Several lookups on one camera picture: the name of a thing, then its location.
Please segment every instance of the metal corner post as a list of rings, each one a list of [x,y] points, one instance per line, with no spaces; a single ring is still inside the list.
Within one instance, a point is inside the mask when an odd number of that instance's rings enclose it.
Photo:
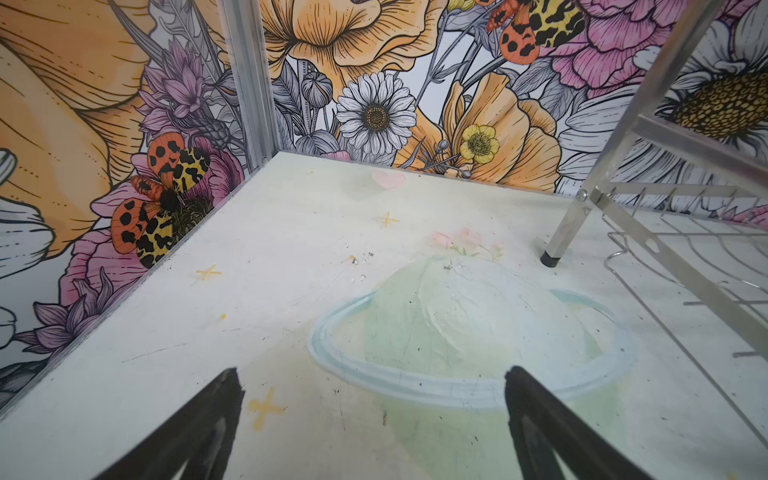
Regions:
[[[240,96],[243,129],[248,141],[248,167],[253,174],[280,150],[270,70],[258,2],[223,0],[234,53],[232,69]]]
[[[681,68],[694,52],[724,2],[725,0],[701,0],[688,4],[682,18],[672,30],[669,40],[661,49],[658,58],[608,139],[587,180],[584,181],[582,190],[571,203],[568,212],[549,241],[541,256],[541,262],[544,265],[556,266],[565,254],[591,212],[592,204],[588,201],[590,192],[601,184],[611,181],[638,138],[632,131],[638,117],[653,113],[661,98],[677,79]]]

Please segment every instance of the yellow cross mark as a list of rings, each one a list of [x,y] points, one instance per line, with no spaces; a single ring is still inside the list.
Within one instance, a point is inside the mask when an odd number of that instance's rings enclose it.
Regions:
[[[389,217],[389,212],[386,213],[386,217],[376,217],[378,220],[384,220],[384,228],[389,225],[389,222],[399,222],[400,220],[395,220],[394,218]]]
[[[195,270],[195,273],[202,273],[203,281],[205,281],[211,275],[221,275],[221,272],[214,272],[214,268],[216,268],[216,265],[211,265],[208,270]]]
[[[266,400],[264,400],[264,403],[260,402],[259,400],[253,399],[248,403],[248,409],[251,412],[258,412],[259,416],[256,418],[256,421],[253,422],[253,429],[257,432],[260,432],[261,429],[264,428],[264,417],[266,417],[267,413],[283,413],[286,410],[286,407],[279,407],[277,405],[272,405],[272,395],[275,393],[275,388],[270,387],[269,393],[266,394]]]

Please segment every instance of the white daisy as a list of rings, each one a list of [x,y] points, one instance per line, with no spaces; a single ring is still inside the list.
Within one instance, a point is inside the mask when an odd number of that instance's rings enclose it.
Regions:
[[[358,77],[344,87],[338,103],[342,137],[367,157],[393,156],[416,125],[415,98],[394,74]]]
[[[768,0],[754,5],[733,34],[723,22],[713,22],[655,114],[768,162],[768,33],[763,25],[768,25]],[[649,70],[659,51],[638,52],[634,64]],[[568,129],[558,136],[564,148],[558,193],[574,194],[581,187],[637,88],[630,85],[585,101],[566,120]],[[726,183],[643,139],[634,144],[614,181]],[[647,197],[644,206],[659,207],[665,200]],[[691,200],[676,197],[672,208],[690,210]],[[723,199],[702,205],[710,211],[722,206]]]

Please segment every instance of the floral wallpaper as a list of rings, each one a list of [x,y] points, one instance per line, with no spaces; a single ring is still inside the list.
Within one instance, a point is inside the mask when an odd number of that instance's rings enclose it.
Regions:
[[[215,0],[0,4],[0,407],[253,173],[222,27]]]
[[[687,3],[260,0],[283,147],[575,194]],[[766,23],[767,0],[728,0],[657,114],[768,161]],[[617,180],[724,183],[646,141]]]

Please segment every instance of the blue planet ring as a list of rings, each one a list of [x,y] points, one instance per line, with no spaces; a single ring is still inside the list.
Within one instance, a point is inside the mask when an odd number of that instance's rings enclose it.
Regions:
[[[606,316],[615,326],[612,347],[598,358],[545,382],[558,398],[566,400],[607,385],[631,369],[635,360],[629,330],[613,318],[604,305],[567,290],[550,290],[563,303],[586,306]],[[505,409],[504,381],[497,379],[453,379],[406,372],[376,365],[347,355],[336,346],[333,331],[351,315],[367,309],[376,292],[329,311],[315,323],[307,349],[320,368],[347,383],[374,393],[430,406],[461,409]]]

